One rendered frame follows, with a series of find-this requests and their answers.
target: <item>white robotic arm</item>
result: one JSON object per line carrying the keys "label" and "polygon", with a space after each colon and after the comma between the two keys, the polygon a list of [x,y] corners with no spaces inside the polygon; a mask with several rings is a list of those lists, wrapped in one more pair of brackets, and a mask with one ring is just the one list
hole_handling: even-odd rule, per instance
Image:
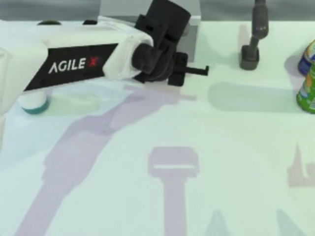
{"label": "white robotic arm", "polygon": [[189,68],[187,54],[176,52],[189,19],[175,3],[153,0],[134,27],[110,18],[82,25],[0,21],[0,145],[4,114],[18,98],[42,102],[34,91],[98,77],[182,86],[186,73],[208,75],[209,67]]}

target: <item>beverage can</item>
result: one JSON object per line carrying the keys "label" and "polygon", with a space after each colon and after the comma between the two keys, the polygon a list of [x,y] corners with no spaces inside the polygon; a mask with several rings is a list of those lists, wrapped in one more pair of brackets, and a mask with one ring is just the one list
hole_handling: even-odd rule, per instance
{"label": "beverage can", "polygon": [[305,49],[299,64],[298,70],[304,76],[307,76],[308,71],[311,68],[312,63],[315,62],[315,40],[310,43]]}
{"label": "beverage can", "polygon": [[315,114],[315,63],[312,63],[296,100],[304,111]]}

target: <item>gray floor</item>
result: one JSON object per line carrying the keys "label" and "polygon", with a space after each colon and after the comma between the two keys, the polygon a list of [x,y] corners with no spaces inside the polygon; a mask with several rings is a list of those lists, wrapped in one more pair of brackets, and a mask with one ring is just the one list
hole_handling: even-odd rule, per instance
{"label": "gray floor", "polygon": [[[249,20],[254,0],[200,0],[203,20]],[[100,0],[0,0],[3,20],[95,19]],[[315,20],[315,0],[267,0],[271,20]]]}

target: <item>gray box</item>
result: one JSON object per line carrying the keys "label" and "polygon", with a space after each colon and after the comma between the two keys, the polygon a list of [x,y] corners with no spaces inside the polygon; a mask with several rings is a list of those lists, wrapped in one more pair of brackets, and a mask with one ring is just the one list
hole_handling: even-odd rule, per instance
{"label": "gray box", "polygon": [[[101,0],[99,20],[110,17],[122,21],[135,23],[139,15],[145,15],[152,0]],[[196,42],[198,39],[201,9],[199,0],[172,0],[191,14],[189,26],[178,44],[179,52],[187,53],[189,62],[195,58]]]}

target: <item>white table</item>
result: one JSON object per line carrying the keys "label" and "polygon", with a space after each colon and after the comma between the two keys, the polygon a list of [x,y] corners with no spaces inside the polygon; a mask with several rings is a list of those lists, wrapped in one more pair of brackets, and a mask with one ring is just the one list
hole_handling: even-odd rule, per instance
{"label": "white table", "polygon": [[14,106],[0,236],[314,236],[315,118],[295,102],[313,25],[271,23],[248,72],[250,24],[204,22],[210,74],[181,91],[97,79],[53,90],[41,116]]}

